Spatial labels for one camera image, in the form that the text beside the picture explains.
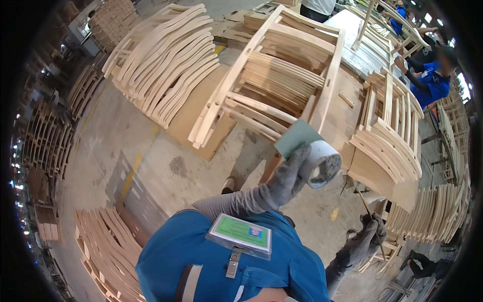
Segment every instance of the blue shirt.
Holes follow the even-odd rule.
[[[136,273],[148,302],[173,301],[183,269],[202,265],[194,301],[239,301],[262,288],[290,288],[300,302],[329,302],[326,274],[320,257],[302,245],[295,229],[279,213],[264,212],[244,219],[272,230],[270,261],[247,254],[240,257],[234,279],[225,277],[231,250],[205,239],[212,222],[195,211],[182,211],[168,219],[143,248]]]
[[[396,12],[398,12],[404,19],[406,19],[406,11],[404,10],[404,7],[396,5]],[[398,36],[401,35],[402,33],[402,24],[399,22],[396,22],[395,19],[391,18],[391,27],[394,29],[396,34]]]
[[[439,67],[438,61],[424,64],[425,71],[417,77],[423,84],[427,84],[431,93],[419,91],[416,86],[411,83],[411,92],[418,100],[421,108],[429,104],[447,97],[450,92],[450,77],[445,77],[436,72]]]

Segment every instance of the concrete floor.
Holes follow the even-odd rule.
[[[149,5],[143,4],[146,1],[138,4],[145,5],[139,8],[144,11],[143,16],[155,7],[151,0]],[[231,1],[204,3],[210,16],[220,17],[234,8],[249,9],[262,2],[244,1],[243,7]],[[181,0],[178,3],[193,5],[194,1]],[[420,136],[424,138],[433,131],[426,115],[426,119],[420,121]],[[238,188],[256,186],[266,160],[274,152],[273,146],[266,140],[236,126],[213,159],[207,162],[147,119],[110,80],[104,80],[98,86],[79,120],[74,139],[77,145],[71,151],[66,178],[58,183],[56,189],[61,242],[49,244],[79,302],[104,302],[105,298],[79,260],[81,252],[74,240],[74,209],[109,207],[121,198],[146,232],[152,234],[166,219],[187,205],[219,194],[223,181],[229,175],[236,177]],[[429,162],[436,161],[439,149],[436,141],[425,144],[423,156]],[[435,185],[442,183],[437,170],[432,180],[429,167],[424,162],[421,165],[421,187],[429,186],[431,181]],[[315,251],[326,266],[344,245],[347,230],[361,229],[359,215],[365,212],[352,190],[345,190],[339,195],[342,184],[342,176],[338,175],[323,189],[305,187],[281,209],[294,220],[301,241]],[[408,241],[401,257],[404,258],[413,247],[431,256],[438,251],[435,245]],[[383,274],[376,276],[378,270],[373,266],[364,274],[348,274],[334,300],[377,299],[392,279]]]

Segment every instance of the person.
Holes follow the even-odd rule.
[[[416,29],[423,38],[423,40],[429,44],[431,48],[426,48],[423,47],[420,50],[418,50],[415,54],[411,56],[411,60],[416,61],[417,63],[421,64],[427,64],[427,63],[432,63],[436,59],[436,54],[437,50],[441,47],[441,45],[447,45],[448,39],[446,38],[446,35],[444,32],[442,32],[438,27],[433,27],[433,28],[417,28]],[[427,32],[434,32],[436,35],[436,40],[433,40],[431,37],[426,35]],[[401,43],[396,42],[394,45],[394,48],[399,51],[399,53],[402,55],[403,50],[401,47]],[[406,61],[408,62],[409,68],[414,66],[412,65],[412,61],[410,61],[409,57],[406,58]]]
[[[458,66],[455,49],[441,46],[437,59],[432,63],[421,64],[408,59],[408,65],[413,66],[416,73],[411,73],[404,66],[404,59],[398,56],[394,64],[408,77],[411,82],[411,92],[422,108],[446,97],[450,91],[450,74]]]
[[[406,19],[406,10],[404,9],[404,3],[402,0],[397,0],[396,2],[396,12],[400,14],[404,19]],[[388,12],[384,12],[383,15],[385,17],[391,17],[391,14]],[[396,22],[394,18],[390,19],[391,27],[396,33],[396,35],[400,36],[402,34],[402,23]]]
[[[419,268],[414,260],[418,260],[423,269]],[[441,259],[438,262],[434,262],[423,254],[416,253],[413,250],[409,252],[408,265],[415,279],[430,277],[434,273],[436,280],[441,280],[449,272],[452,264],[451,260]]]
[[[335,0],[302,0],[300,14],[314,21],[326,22],[335,7]]]
[[[228,181],[226,194],[196,201],[168,219],[149,239],[136,265],[146,300],[328,302],[343,276],[379,249],[377,236],[384,241],[386,229],[379,215],[373,214],[374,220],[369,214],[361,216],[363,229],[324,270],[320,257],[302,244],[293,224],[278,212],[303,188],[298,172],[310,150],[309,144],[299,147],[266,184],[233,192],[233,182]],[[271,229],[270,259],[235,254],[235,249],[206,239],[222,213],[257,225],[261,238],[260,230]],[[246,231],[253,235],[253,230]],[[230,259],[238,260],[233,278],[226,277]]]

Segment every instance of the id card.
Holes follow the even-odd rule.
[[[206,239],[228,249],[243,248],[243,253],[270,260],[271,230],[221,213],[206,234]]]

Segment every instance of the shoe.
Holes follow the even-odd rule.
[[[229,188],[230,190],[234,191],[235,180],[233,179],[233,177],[230,176],[225,180],[225,182],[223,183],[223,188]]]

